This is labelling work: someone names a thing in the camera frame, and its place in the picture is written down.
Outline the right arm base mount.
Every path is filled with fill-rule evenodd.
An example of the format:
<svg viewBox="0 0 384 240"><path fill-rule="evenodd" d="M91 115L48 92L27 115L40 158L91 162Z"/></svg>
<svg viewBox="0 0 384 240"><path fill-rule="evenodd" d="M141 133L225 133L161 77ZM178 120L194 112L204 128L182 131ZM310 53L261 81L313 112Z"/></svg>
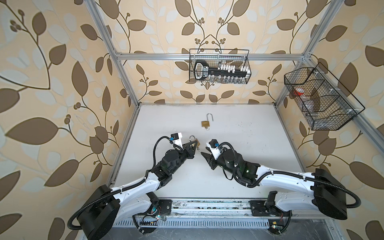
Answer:
<svg viewBox="0 0 384 240"><path fill-rule="evenodd" d="M268 200L252 200L249 201L249 204L253 217L284 217L287 215Z"/></svg>

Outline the large brass padlock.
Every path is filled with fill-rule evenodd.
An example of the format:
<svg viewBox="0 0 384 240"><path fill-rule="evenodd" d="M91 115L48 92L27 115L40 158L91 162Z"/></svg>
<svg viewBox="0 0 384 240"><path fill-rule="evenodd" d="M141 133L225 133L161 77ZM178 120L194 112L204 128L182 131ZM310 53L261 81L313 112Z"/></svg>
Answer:
<svg viewBox="0 0 384 240"><path fill-rule="evenodd" d="M211 113L208 113L206 117L207 119L201 122L203 128L210 127L210 119L212 120L212 122L214 121L213 115Z"/></svg>

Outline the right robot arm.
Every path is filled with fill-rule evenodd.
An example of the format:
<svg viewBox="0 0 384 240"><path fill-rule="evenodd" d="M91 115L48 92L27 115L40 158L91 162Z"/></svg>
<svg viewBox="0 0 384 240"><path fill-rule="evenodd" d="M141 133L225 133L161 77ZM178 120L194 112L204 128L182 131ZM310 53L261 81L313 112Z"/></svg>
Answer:
<svg viewBox="0 0 384 240"><path fill-rule="evenodd" d="M236 151L224 148L202 153L210 168L221 168L231 175L231 180L243 187L276 187L265 203L266 211L290 212L296 210L318 211L323 215L346 220L347 210L361 205L361 199L346 189L330 173L316 169L313 173L293 173L247 162Z"/></svg>

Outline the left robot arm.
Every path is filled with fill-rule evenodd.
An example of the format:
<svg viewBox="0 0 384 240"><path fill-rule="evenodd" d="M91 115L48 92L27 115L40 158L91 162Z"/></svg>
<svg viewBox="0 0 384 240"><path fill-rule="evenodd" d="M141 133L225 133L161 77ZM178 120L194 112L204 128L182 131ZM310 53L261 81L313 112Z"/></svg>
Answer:
<svg viewBox="0 0 384 240"><path fill-rule="evenodd" d="M183 144L182 150L168 150L141 179L120 187L100 186L69 218L67 227L83 231L88 240L100 240L115 223L155 207L158 203L155 191L168 184L186 160L194 158L197 145L193 141Z"/></svg>

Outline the small brass padlock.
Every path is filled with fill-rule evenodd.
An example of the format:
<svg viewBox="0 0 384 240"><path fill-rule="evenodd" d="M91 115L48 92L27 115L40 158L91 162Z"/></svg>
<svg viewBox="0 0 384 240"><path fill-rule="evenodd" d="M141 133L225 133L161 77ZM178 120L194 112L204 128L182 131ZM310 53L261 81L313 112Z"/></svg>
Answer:
<svg viewBox="0 0 384 240"><path fill-rule="evenodd" d="M197 143L196 143L196 150L197 150L197 151L200 150L200 142L199 142L199 140L198 140L194 135L191 135L191 136L189 137L189 141L190 141L190 142L197 142Z"/></svg>

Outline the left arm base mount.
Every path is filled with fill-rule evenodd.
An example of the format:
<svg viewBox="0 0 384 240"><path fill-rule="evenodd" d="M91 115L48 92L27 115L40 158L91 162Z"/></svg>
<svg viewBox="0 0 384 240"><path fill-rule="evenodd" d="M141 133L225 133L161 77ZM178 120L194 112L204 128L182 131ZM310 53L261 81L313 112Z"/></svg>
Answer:
<svg viewBox="0 0 384 240"><path fill-rule="evenodd" d="M157 202L145 201L145 204L148 206L144 207L144 210L139 210L136 215L168 216L172 211L172 203L171 199L160 199Z"/></svg>

